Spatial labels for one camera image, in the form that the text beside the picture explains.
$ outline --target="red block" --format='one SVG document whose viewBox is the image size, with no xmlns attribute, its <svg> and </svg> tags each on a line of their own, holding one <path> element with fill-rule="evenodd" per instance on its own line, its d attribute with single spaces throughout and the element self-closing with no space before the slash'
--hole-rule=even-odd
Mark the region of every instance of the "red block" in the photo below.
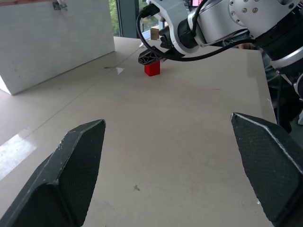
<svg viewBox="0 0 303 227">
<path fill-rule="evenodd" d="M 150 65 L 144 65 L 144 72 L 152 77 L 160 74 L 160 61 L 157 61 Z"/>
</svg>

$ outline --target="table surface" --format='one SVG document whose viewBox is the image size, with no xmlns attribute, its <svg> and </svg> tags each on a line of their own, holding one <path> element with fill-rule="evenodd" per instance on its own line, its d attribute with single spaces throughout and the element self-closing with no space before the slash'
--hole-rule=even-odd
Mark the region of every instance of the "table surface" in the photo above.
<svg viewBox="0 0 303 227">
<path fill-rule="evenodd" d="M 272 226 L 244 173 L 230 122 L 232 112 L 275 121 L 261 54 L 231 49 L 203 61 L 166 61 L 161 75 L 148 77 L 137 60 L 140 41 L 115 42 L 116 52 L 15 98 L 0 94 L 0 104 L 19 108 L 9 115 L 6 106 L 0 128 L 19 118 L 28 123 L 8 130 L 0 153 L 17 135 L 34 146 L 17 152 L 16 166 L 2 176 L 0 217 L 67 131 L 105 119 L 85 227 Z"/>
</svg>

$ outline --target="white table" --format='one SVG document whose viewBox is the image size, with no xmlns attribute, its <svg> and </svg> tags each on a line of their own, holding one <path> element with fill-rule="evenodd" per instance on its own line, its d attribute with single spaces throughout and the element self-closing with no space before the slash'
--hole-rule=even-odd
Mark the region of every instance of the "white table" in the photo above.
<svg viewBox="0 0 303 227">
<path fill-rule="evenodd" d="M 116 42 L 127 52 L 70 72 L 92 83 L 25 136 L 36 149 L 0 182 L 0 216 L 68 130 L 105 119 L 84 226 L 271 226 L 244 173 L 230 123 L 232 112 L 275 120 L 261 54 L 232 49 L 203 61 L 166 61 L 160 76 L 148 77 L 137 62 L 140 41 Z M 49 83 L 20 95 L 55 94 L 61 84 Z"/>
</svg>

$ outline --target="black cable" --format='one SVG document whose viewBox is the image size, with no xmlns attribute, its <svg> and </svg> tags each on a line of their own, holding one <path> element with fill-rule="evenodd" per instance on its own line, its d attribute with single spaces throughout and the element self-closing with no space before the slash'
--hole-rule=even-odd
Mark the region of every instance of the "black cable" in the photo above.
<svg viewBox="0 0 303 227">
<path fill-rule="evenodd" d="M 277 122 L 277 125 L 281 125 L 281 93 L 282 93 L 282 84 L 283 84 L 283 77 L 280 75 L 279 85 L 278 85 L 277 102 L 276 102 L 276 122 Z"/>
<path fill-rule="evenodd" d="M 243 40 L 239 40 L 239 41 L 236 41 L 232 44 L 229 44 L 225 47 L 222 47 L 220 48 L 219 50 L 216 50 L 216 51 L 213 51 L 211 53 L 207 53 L 207 54 L 204 54 L 204 55 L 201 55 L 201 56 L 197 56 L 197 57 L 190 57 L 190 58 L 181 58 L 181 57 L 176 57 L 176 56 L 171 56 L 171 55 L 168 55 L 168 54 L 165 54 L 163 53 L 162 51 L 160 51 L 159 49 L 157 49 L 156 47 L 151 47 L 147 41 L 145 40 L 145 38 L 143 37 L 142 35 L 142 32 L 140 30 L 140 21 L 142 19 L 142 15 L 141 13 L 139 14 L 138 18 L 137 18 L 137 33 L 138 33 L 138 36 L 139 38 L 141 39 L 142 43 L 146 46 L 146 48 L 148 50 L 150 50 L 152 53 L 156 54 L 157 56 L 159 57 L 162 57 L 164 59 L 169 59 L 169 60 L 172 60 L 172 61 L 198 61 L 198 60 L 202 60 L 202 59 L 206 59 L 206 58 L 209 58 L 209 57 L 212 57 L 216 54 L 219 54 L 223 51 L 226 51 L 236 45 L 239 45 L 239 44 L 247 44 L 247 43 L 254 43 L 255 40 L 253 39 L 243 39 Z"/>
<path fill-rule="evenodd" d="M 198 24 L 198 17 L 200 14 L 200 10 L 202 9 L 202 7 L 207 3 L 207 0 L 203 0 L 200 5 L 198 6 L 198 8 L 195 11 L 195 15 L 193 17 L 193 29 L 192 29 L 192 34 L 193 36 L 196 36 L 196 29 L 197 29 L 197 24 Z"/>
</svg>

